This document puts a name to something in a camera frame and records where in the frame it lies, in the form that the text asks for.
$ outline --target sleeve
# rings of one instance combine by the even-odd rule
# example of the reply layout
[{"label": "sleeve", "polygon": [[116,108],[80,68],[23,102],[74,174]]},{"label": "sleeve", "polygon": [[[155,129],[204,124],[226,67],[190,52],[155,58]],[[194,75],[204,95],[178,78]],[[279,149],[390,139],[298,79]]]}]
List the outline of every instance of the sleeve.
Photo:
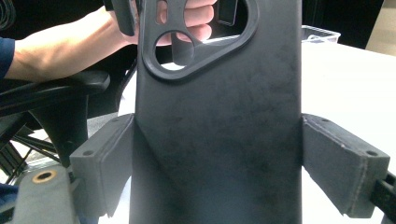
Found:
[{"label": "sleeve", "polygon": [[0,37],[0,79],[3,78],[14,58],[15,40]]}]

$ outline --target white table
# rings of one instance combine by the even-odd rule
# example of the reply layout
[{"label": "white table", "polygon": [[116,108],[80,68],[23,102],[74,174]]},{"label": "white table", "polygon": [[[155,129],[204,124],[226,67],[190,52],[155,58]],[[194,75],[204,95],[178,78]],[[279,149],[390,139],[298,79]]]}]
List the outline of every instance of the white table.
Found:
[{"label": "white table", "polygon": [[[338,44],[303,44],[302,61],[303,113],[330,119],[388,153],[389,170],[396,174],[396,57]],[[121,114],[134,112],[134,90],[135,79],[124,92]],[[303,169],[304,224],[380,224],[382,216],[379,209],[370,219],[341,216]]]}]

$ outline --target forearm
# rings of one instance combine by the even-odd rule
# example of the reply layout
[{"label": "forearm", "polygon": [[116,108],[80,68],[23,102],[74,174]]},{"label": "forearm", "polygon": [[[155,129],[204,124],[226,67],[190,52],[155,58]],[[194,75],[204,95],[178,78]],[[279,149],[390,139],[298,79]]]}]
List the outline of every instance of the forearm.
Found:
[{"label": "forearm", "polygon": [[79,21],[16,41],[7,78],[45,81],[73,75],[131,44],[103,8]]}]

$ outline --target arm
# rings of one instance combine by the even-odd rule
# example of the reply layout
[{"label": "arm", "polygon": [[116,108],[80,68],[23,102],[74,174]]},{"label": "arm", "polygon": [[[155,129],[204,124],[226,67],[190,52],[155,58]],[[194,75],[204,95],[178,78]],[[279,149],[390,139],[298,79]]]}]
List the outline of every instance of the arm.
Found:
[{"label": "arm", "polygon": [[[188,1],[186,23],[199,39],[210,37],[211,29],[206,23],[213,18],[211,5],[215,2]],[[6,78],[39,82],[68,77],[127,45],[137,44],[137,37],[138,34],[122,35],[114,14],[101,7],[79,21],[51,27],[16,41]]]}]

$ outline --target wire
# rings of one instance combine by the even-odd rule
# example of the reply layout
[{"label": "wire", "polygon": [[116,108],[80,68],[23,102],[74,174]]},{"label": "wire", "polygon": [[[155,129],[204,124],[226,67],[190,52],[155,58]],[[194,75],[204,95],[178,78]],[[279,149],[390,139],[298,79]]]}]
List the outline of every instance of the wire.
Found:
[{"label": "wire", "polygon": [[14,23],[16,15],[12,0],[0,0],[0,31],[10,27]]}]

